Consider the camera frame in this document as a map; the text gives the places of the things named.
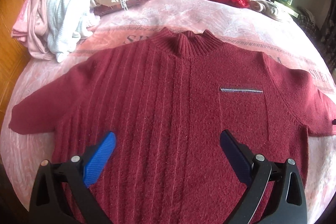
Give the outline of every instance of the bottle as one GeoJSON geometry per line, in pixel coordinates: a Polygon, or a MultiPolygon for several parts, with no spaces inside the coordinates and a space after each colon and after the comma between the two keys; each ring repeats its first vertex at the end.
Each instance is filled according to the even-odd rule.
{"type": "Polygon", "coordinates": [[[292,5],[293,0],[287,0],[288,5],[292,5]]]}

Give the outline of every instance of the sweater's left sleeve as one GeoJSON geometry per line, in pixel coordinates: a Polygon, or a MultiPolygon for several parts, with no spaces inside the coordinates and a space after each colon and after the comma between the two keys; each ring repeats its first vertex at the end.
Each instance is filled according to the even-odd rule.
{"type": "Polygon", "coordinates": [[[294,117],[308,128],[309,136],[336,134],[336,105],[313,83],[307,71],[289,69],[266,54],[264,62],[282,100],[294,117]]]}
{"type": "Polygon", "coordinates": [[[9,128],[19,134],[52,132],[57,122],[99,77],[104,51],[75,65],[13,107],[9,128]]]}

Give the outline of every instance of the bedspread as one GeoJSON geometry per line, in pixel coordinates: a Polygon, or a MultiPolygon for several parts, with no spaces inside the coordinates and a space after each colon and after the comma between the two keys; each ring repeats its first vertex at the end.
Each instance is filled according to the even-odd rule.
{"type": "MultiPolygon", "coordinates": [[[[336,102],[336,86],[325,62],[294,22],[281,23],[249,9],[207,0],[152,0],[127,12],[103,16],[92,29],[94,34],[63,63],[32,59],[16,83],[0,135],[0,153],[13,188],[26,208],[39,163],[51,158],[53,134],[19,135],[8,129],[13,106],[94,52],[146,39],[165,26],[177,32],[208,29],[224,42],[266,52],[289,68],[310,72],[315,85],[336,102]]],[[[312,224],[336,190],[336,136],[309,137],[308,142],[305,194],[308,223],[312,224]]]]}

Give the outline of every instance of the blue gripper pad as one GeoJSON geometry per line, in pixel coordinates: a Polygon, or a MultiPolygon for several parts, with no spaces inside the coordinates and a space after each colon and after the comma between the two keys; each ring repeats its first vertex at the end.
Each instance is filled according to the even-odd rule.
{"type": "Polygon", "coordinates": [[[84,166],[83,181],[86,187],[97,182],[100,173],[103,171],[105,164],[110,158],[116,146],[116,136],[113,132],[109,132],[103,141],[100,143],[98,149],[84,166]]]}
{"type": "Polygon", "coordinates": [[[237,144],[235,144],[226,131],[223,131],[220,134],[219,142],[233,171],[236,173],[237,178],[240,182],[245,183],[247,187],[249,187],[252,183],[251,164],[247,161],[237,144]]]}

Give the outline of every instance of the ribbed turtleneck collar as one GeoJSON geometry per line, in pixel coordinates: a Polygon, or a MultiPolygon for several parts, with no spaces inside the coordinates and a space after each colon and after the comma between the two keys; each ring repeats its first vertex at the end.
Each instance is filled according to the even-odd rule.
{"type": "Polygon", "coordinates": [[[209,30],[205,30],[202,34],[195,34],[192,31],[174,33],[166,27],[150,40],[160,50],[182,58],[206,55],[223,44],[209,30]]]}

